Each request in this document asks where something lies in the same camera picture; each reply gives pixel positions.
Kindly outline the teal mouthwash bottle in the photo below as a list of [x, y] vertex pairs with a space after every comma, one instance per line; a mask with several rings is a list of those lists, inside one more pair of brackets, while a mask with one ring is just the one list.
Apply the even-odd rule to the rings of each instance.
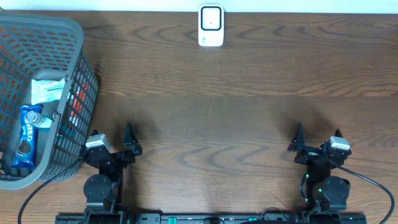
[[29, 111], [24, 115], [24, 121], [39, 131], [45, 133], [50, 132], [53, 119], [48, 116], [44, 116], [36, 111]]

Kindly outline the white wet wipes pack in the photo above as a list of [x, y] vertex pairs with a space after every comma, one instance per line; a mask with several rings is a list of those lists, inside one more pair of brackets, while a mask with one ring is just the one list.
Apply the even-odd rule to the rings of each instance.
[[62, 97], [65, 79], [61, 80], [32, 80], [31, 104], [37, 105], [52, 101], [59, 101]]

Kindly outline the blue Oreo cookie pack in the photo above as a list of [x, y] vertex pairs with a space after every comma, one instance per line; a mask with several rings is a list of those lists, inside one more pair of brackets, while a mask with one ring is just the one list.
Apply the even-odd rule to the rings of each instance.
[[20, 106], [21, 131], [20, 142], [14, 157], [12, 168], [35, 168], [35, 155], [38, 138], [38, 130], [25, 120], [28, 112], [41, 114], [41, 105], [22, 105]]

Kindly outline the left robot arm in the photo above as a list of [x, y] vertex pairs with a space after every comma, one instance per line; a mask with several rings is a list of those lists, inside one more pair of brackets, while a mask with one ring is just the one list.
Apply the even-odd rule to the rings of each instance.
[[124, 149], [111, 152], [111, 142], [105, 134], [94, 130], [82, 145], [80, 157], [85, 164], [98, 169], [84, 184], [86, 209], [84, 223], [133, 223], [134, 217], [122, 205], [123, 171], [142, 154], [142, 146], [130, 123], [124, 132]]

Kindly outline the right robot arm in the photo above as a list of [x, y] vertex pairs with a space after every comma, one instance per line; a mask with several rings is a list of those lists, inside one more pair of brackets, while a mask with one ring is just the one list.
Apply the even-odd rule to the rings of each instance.
[[319, 147], [305, 143], [303, 124], [299, 123], [288, 151], [296, 153], [294, 161], [307, 167], [302, 178], [301, 194], [308, 210], [303, 212], [305, 223], [317, 222], [329, 214], [338, 220], [339, 212], [346, 210], [350, 182], [331, 174], [331, 170], [344, 164], [351, 155], [351, 146], [337, 129], [328, 141]]

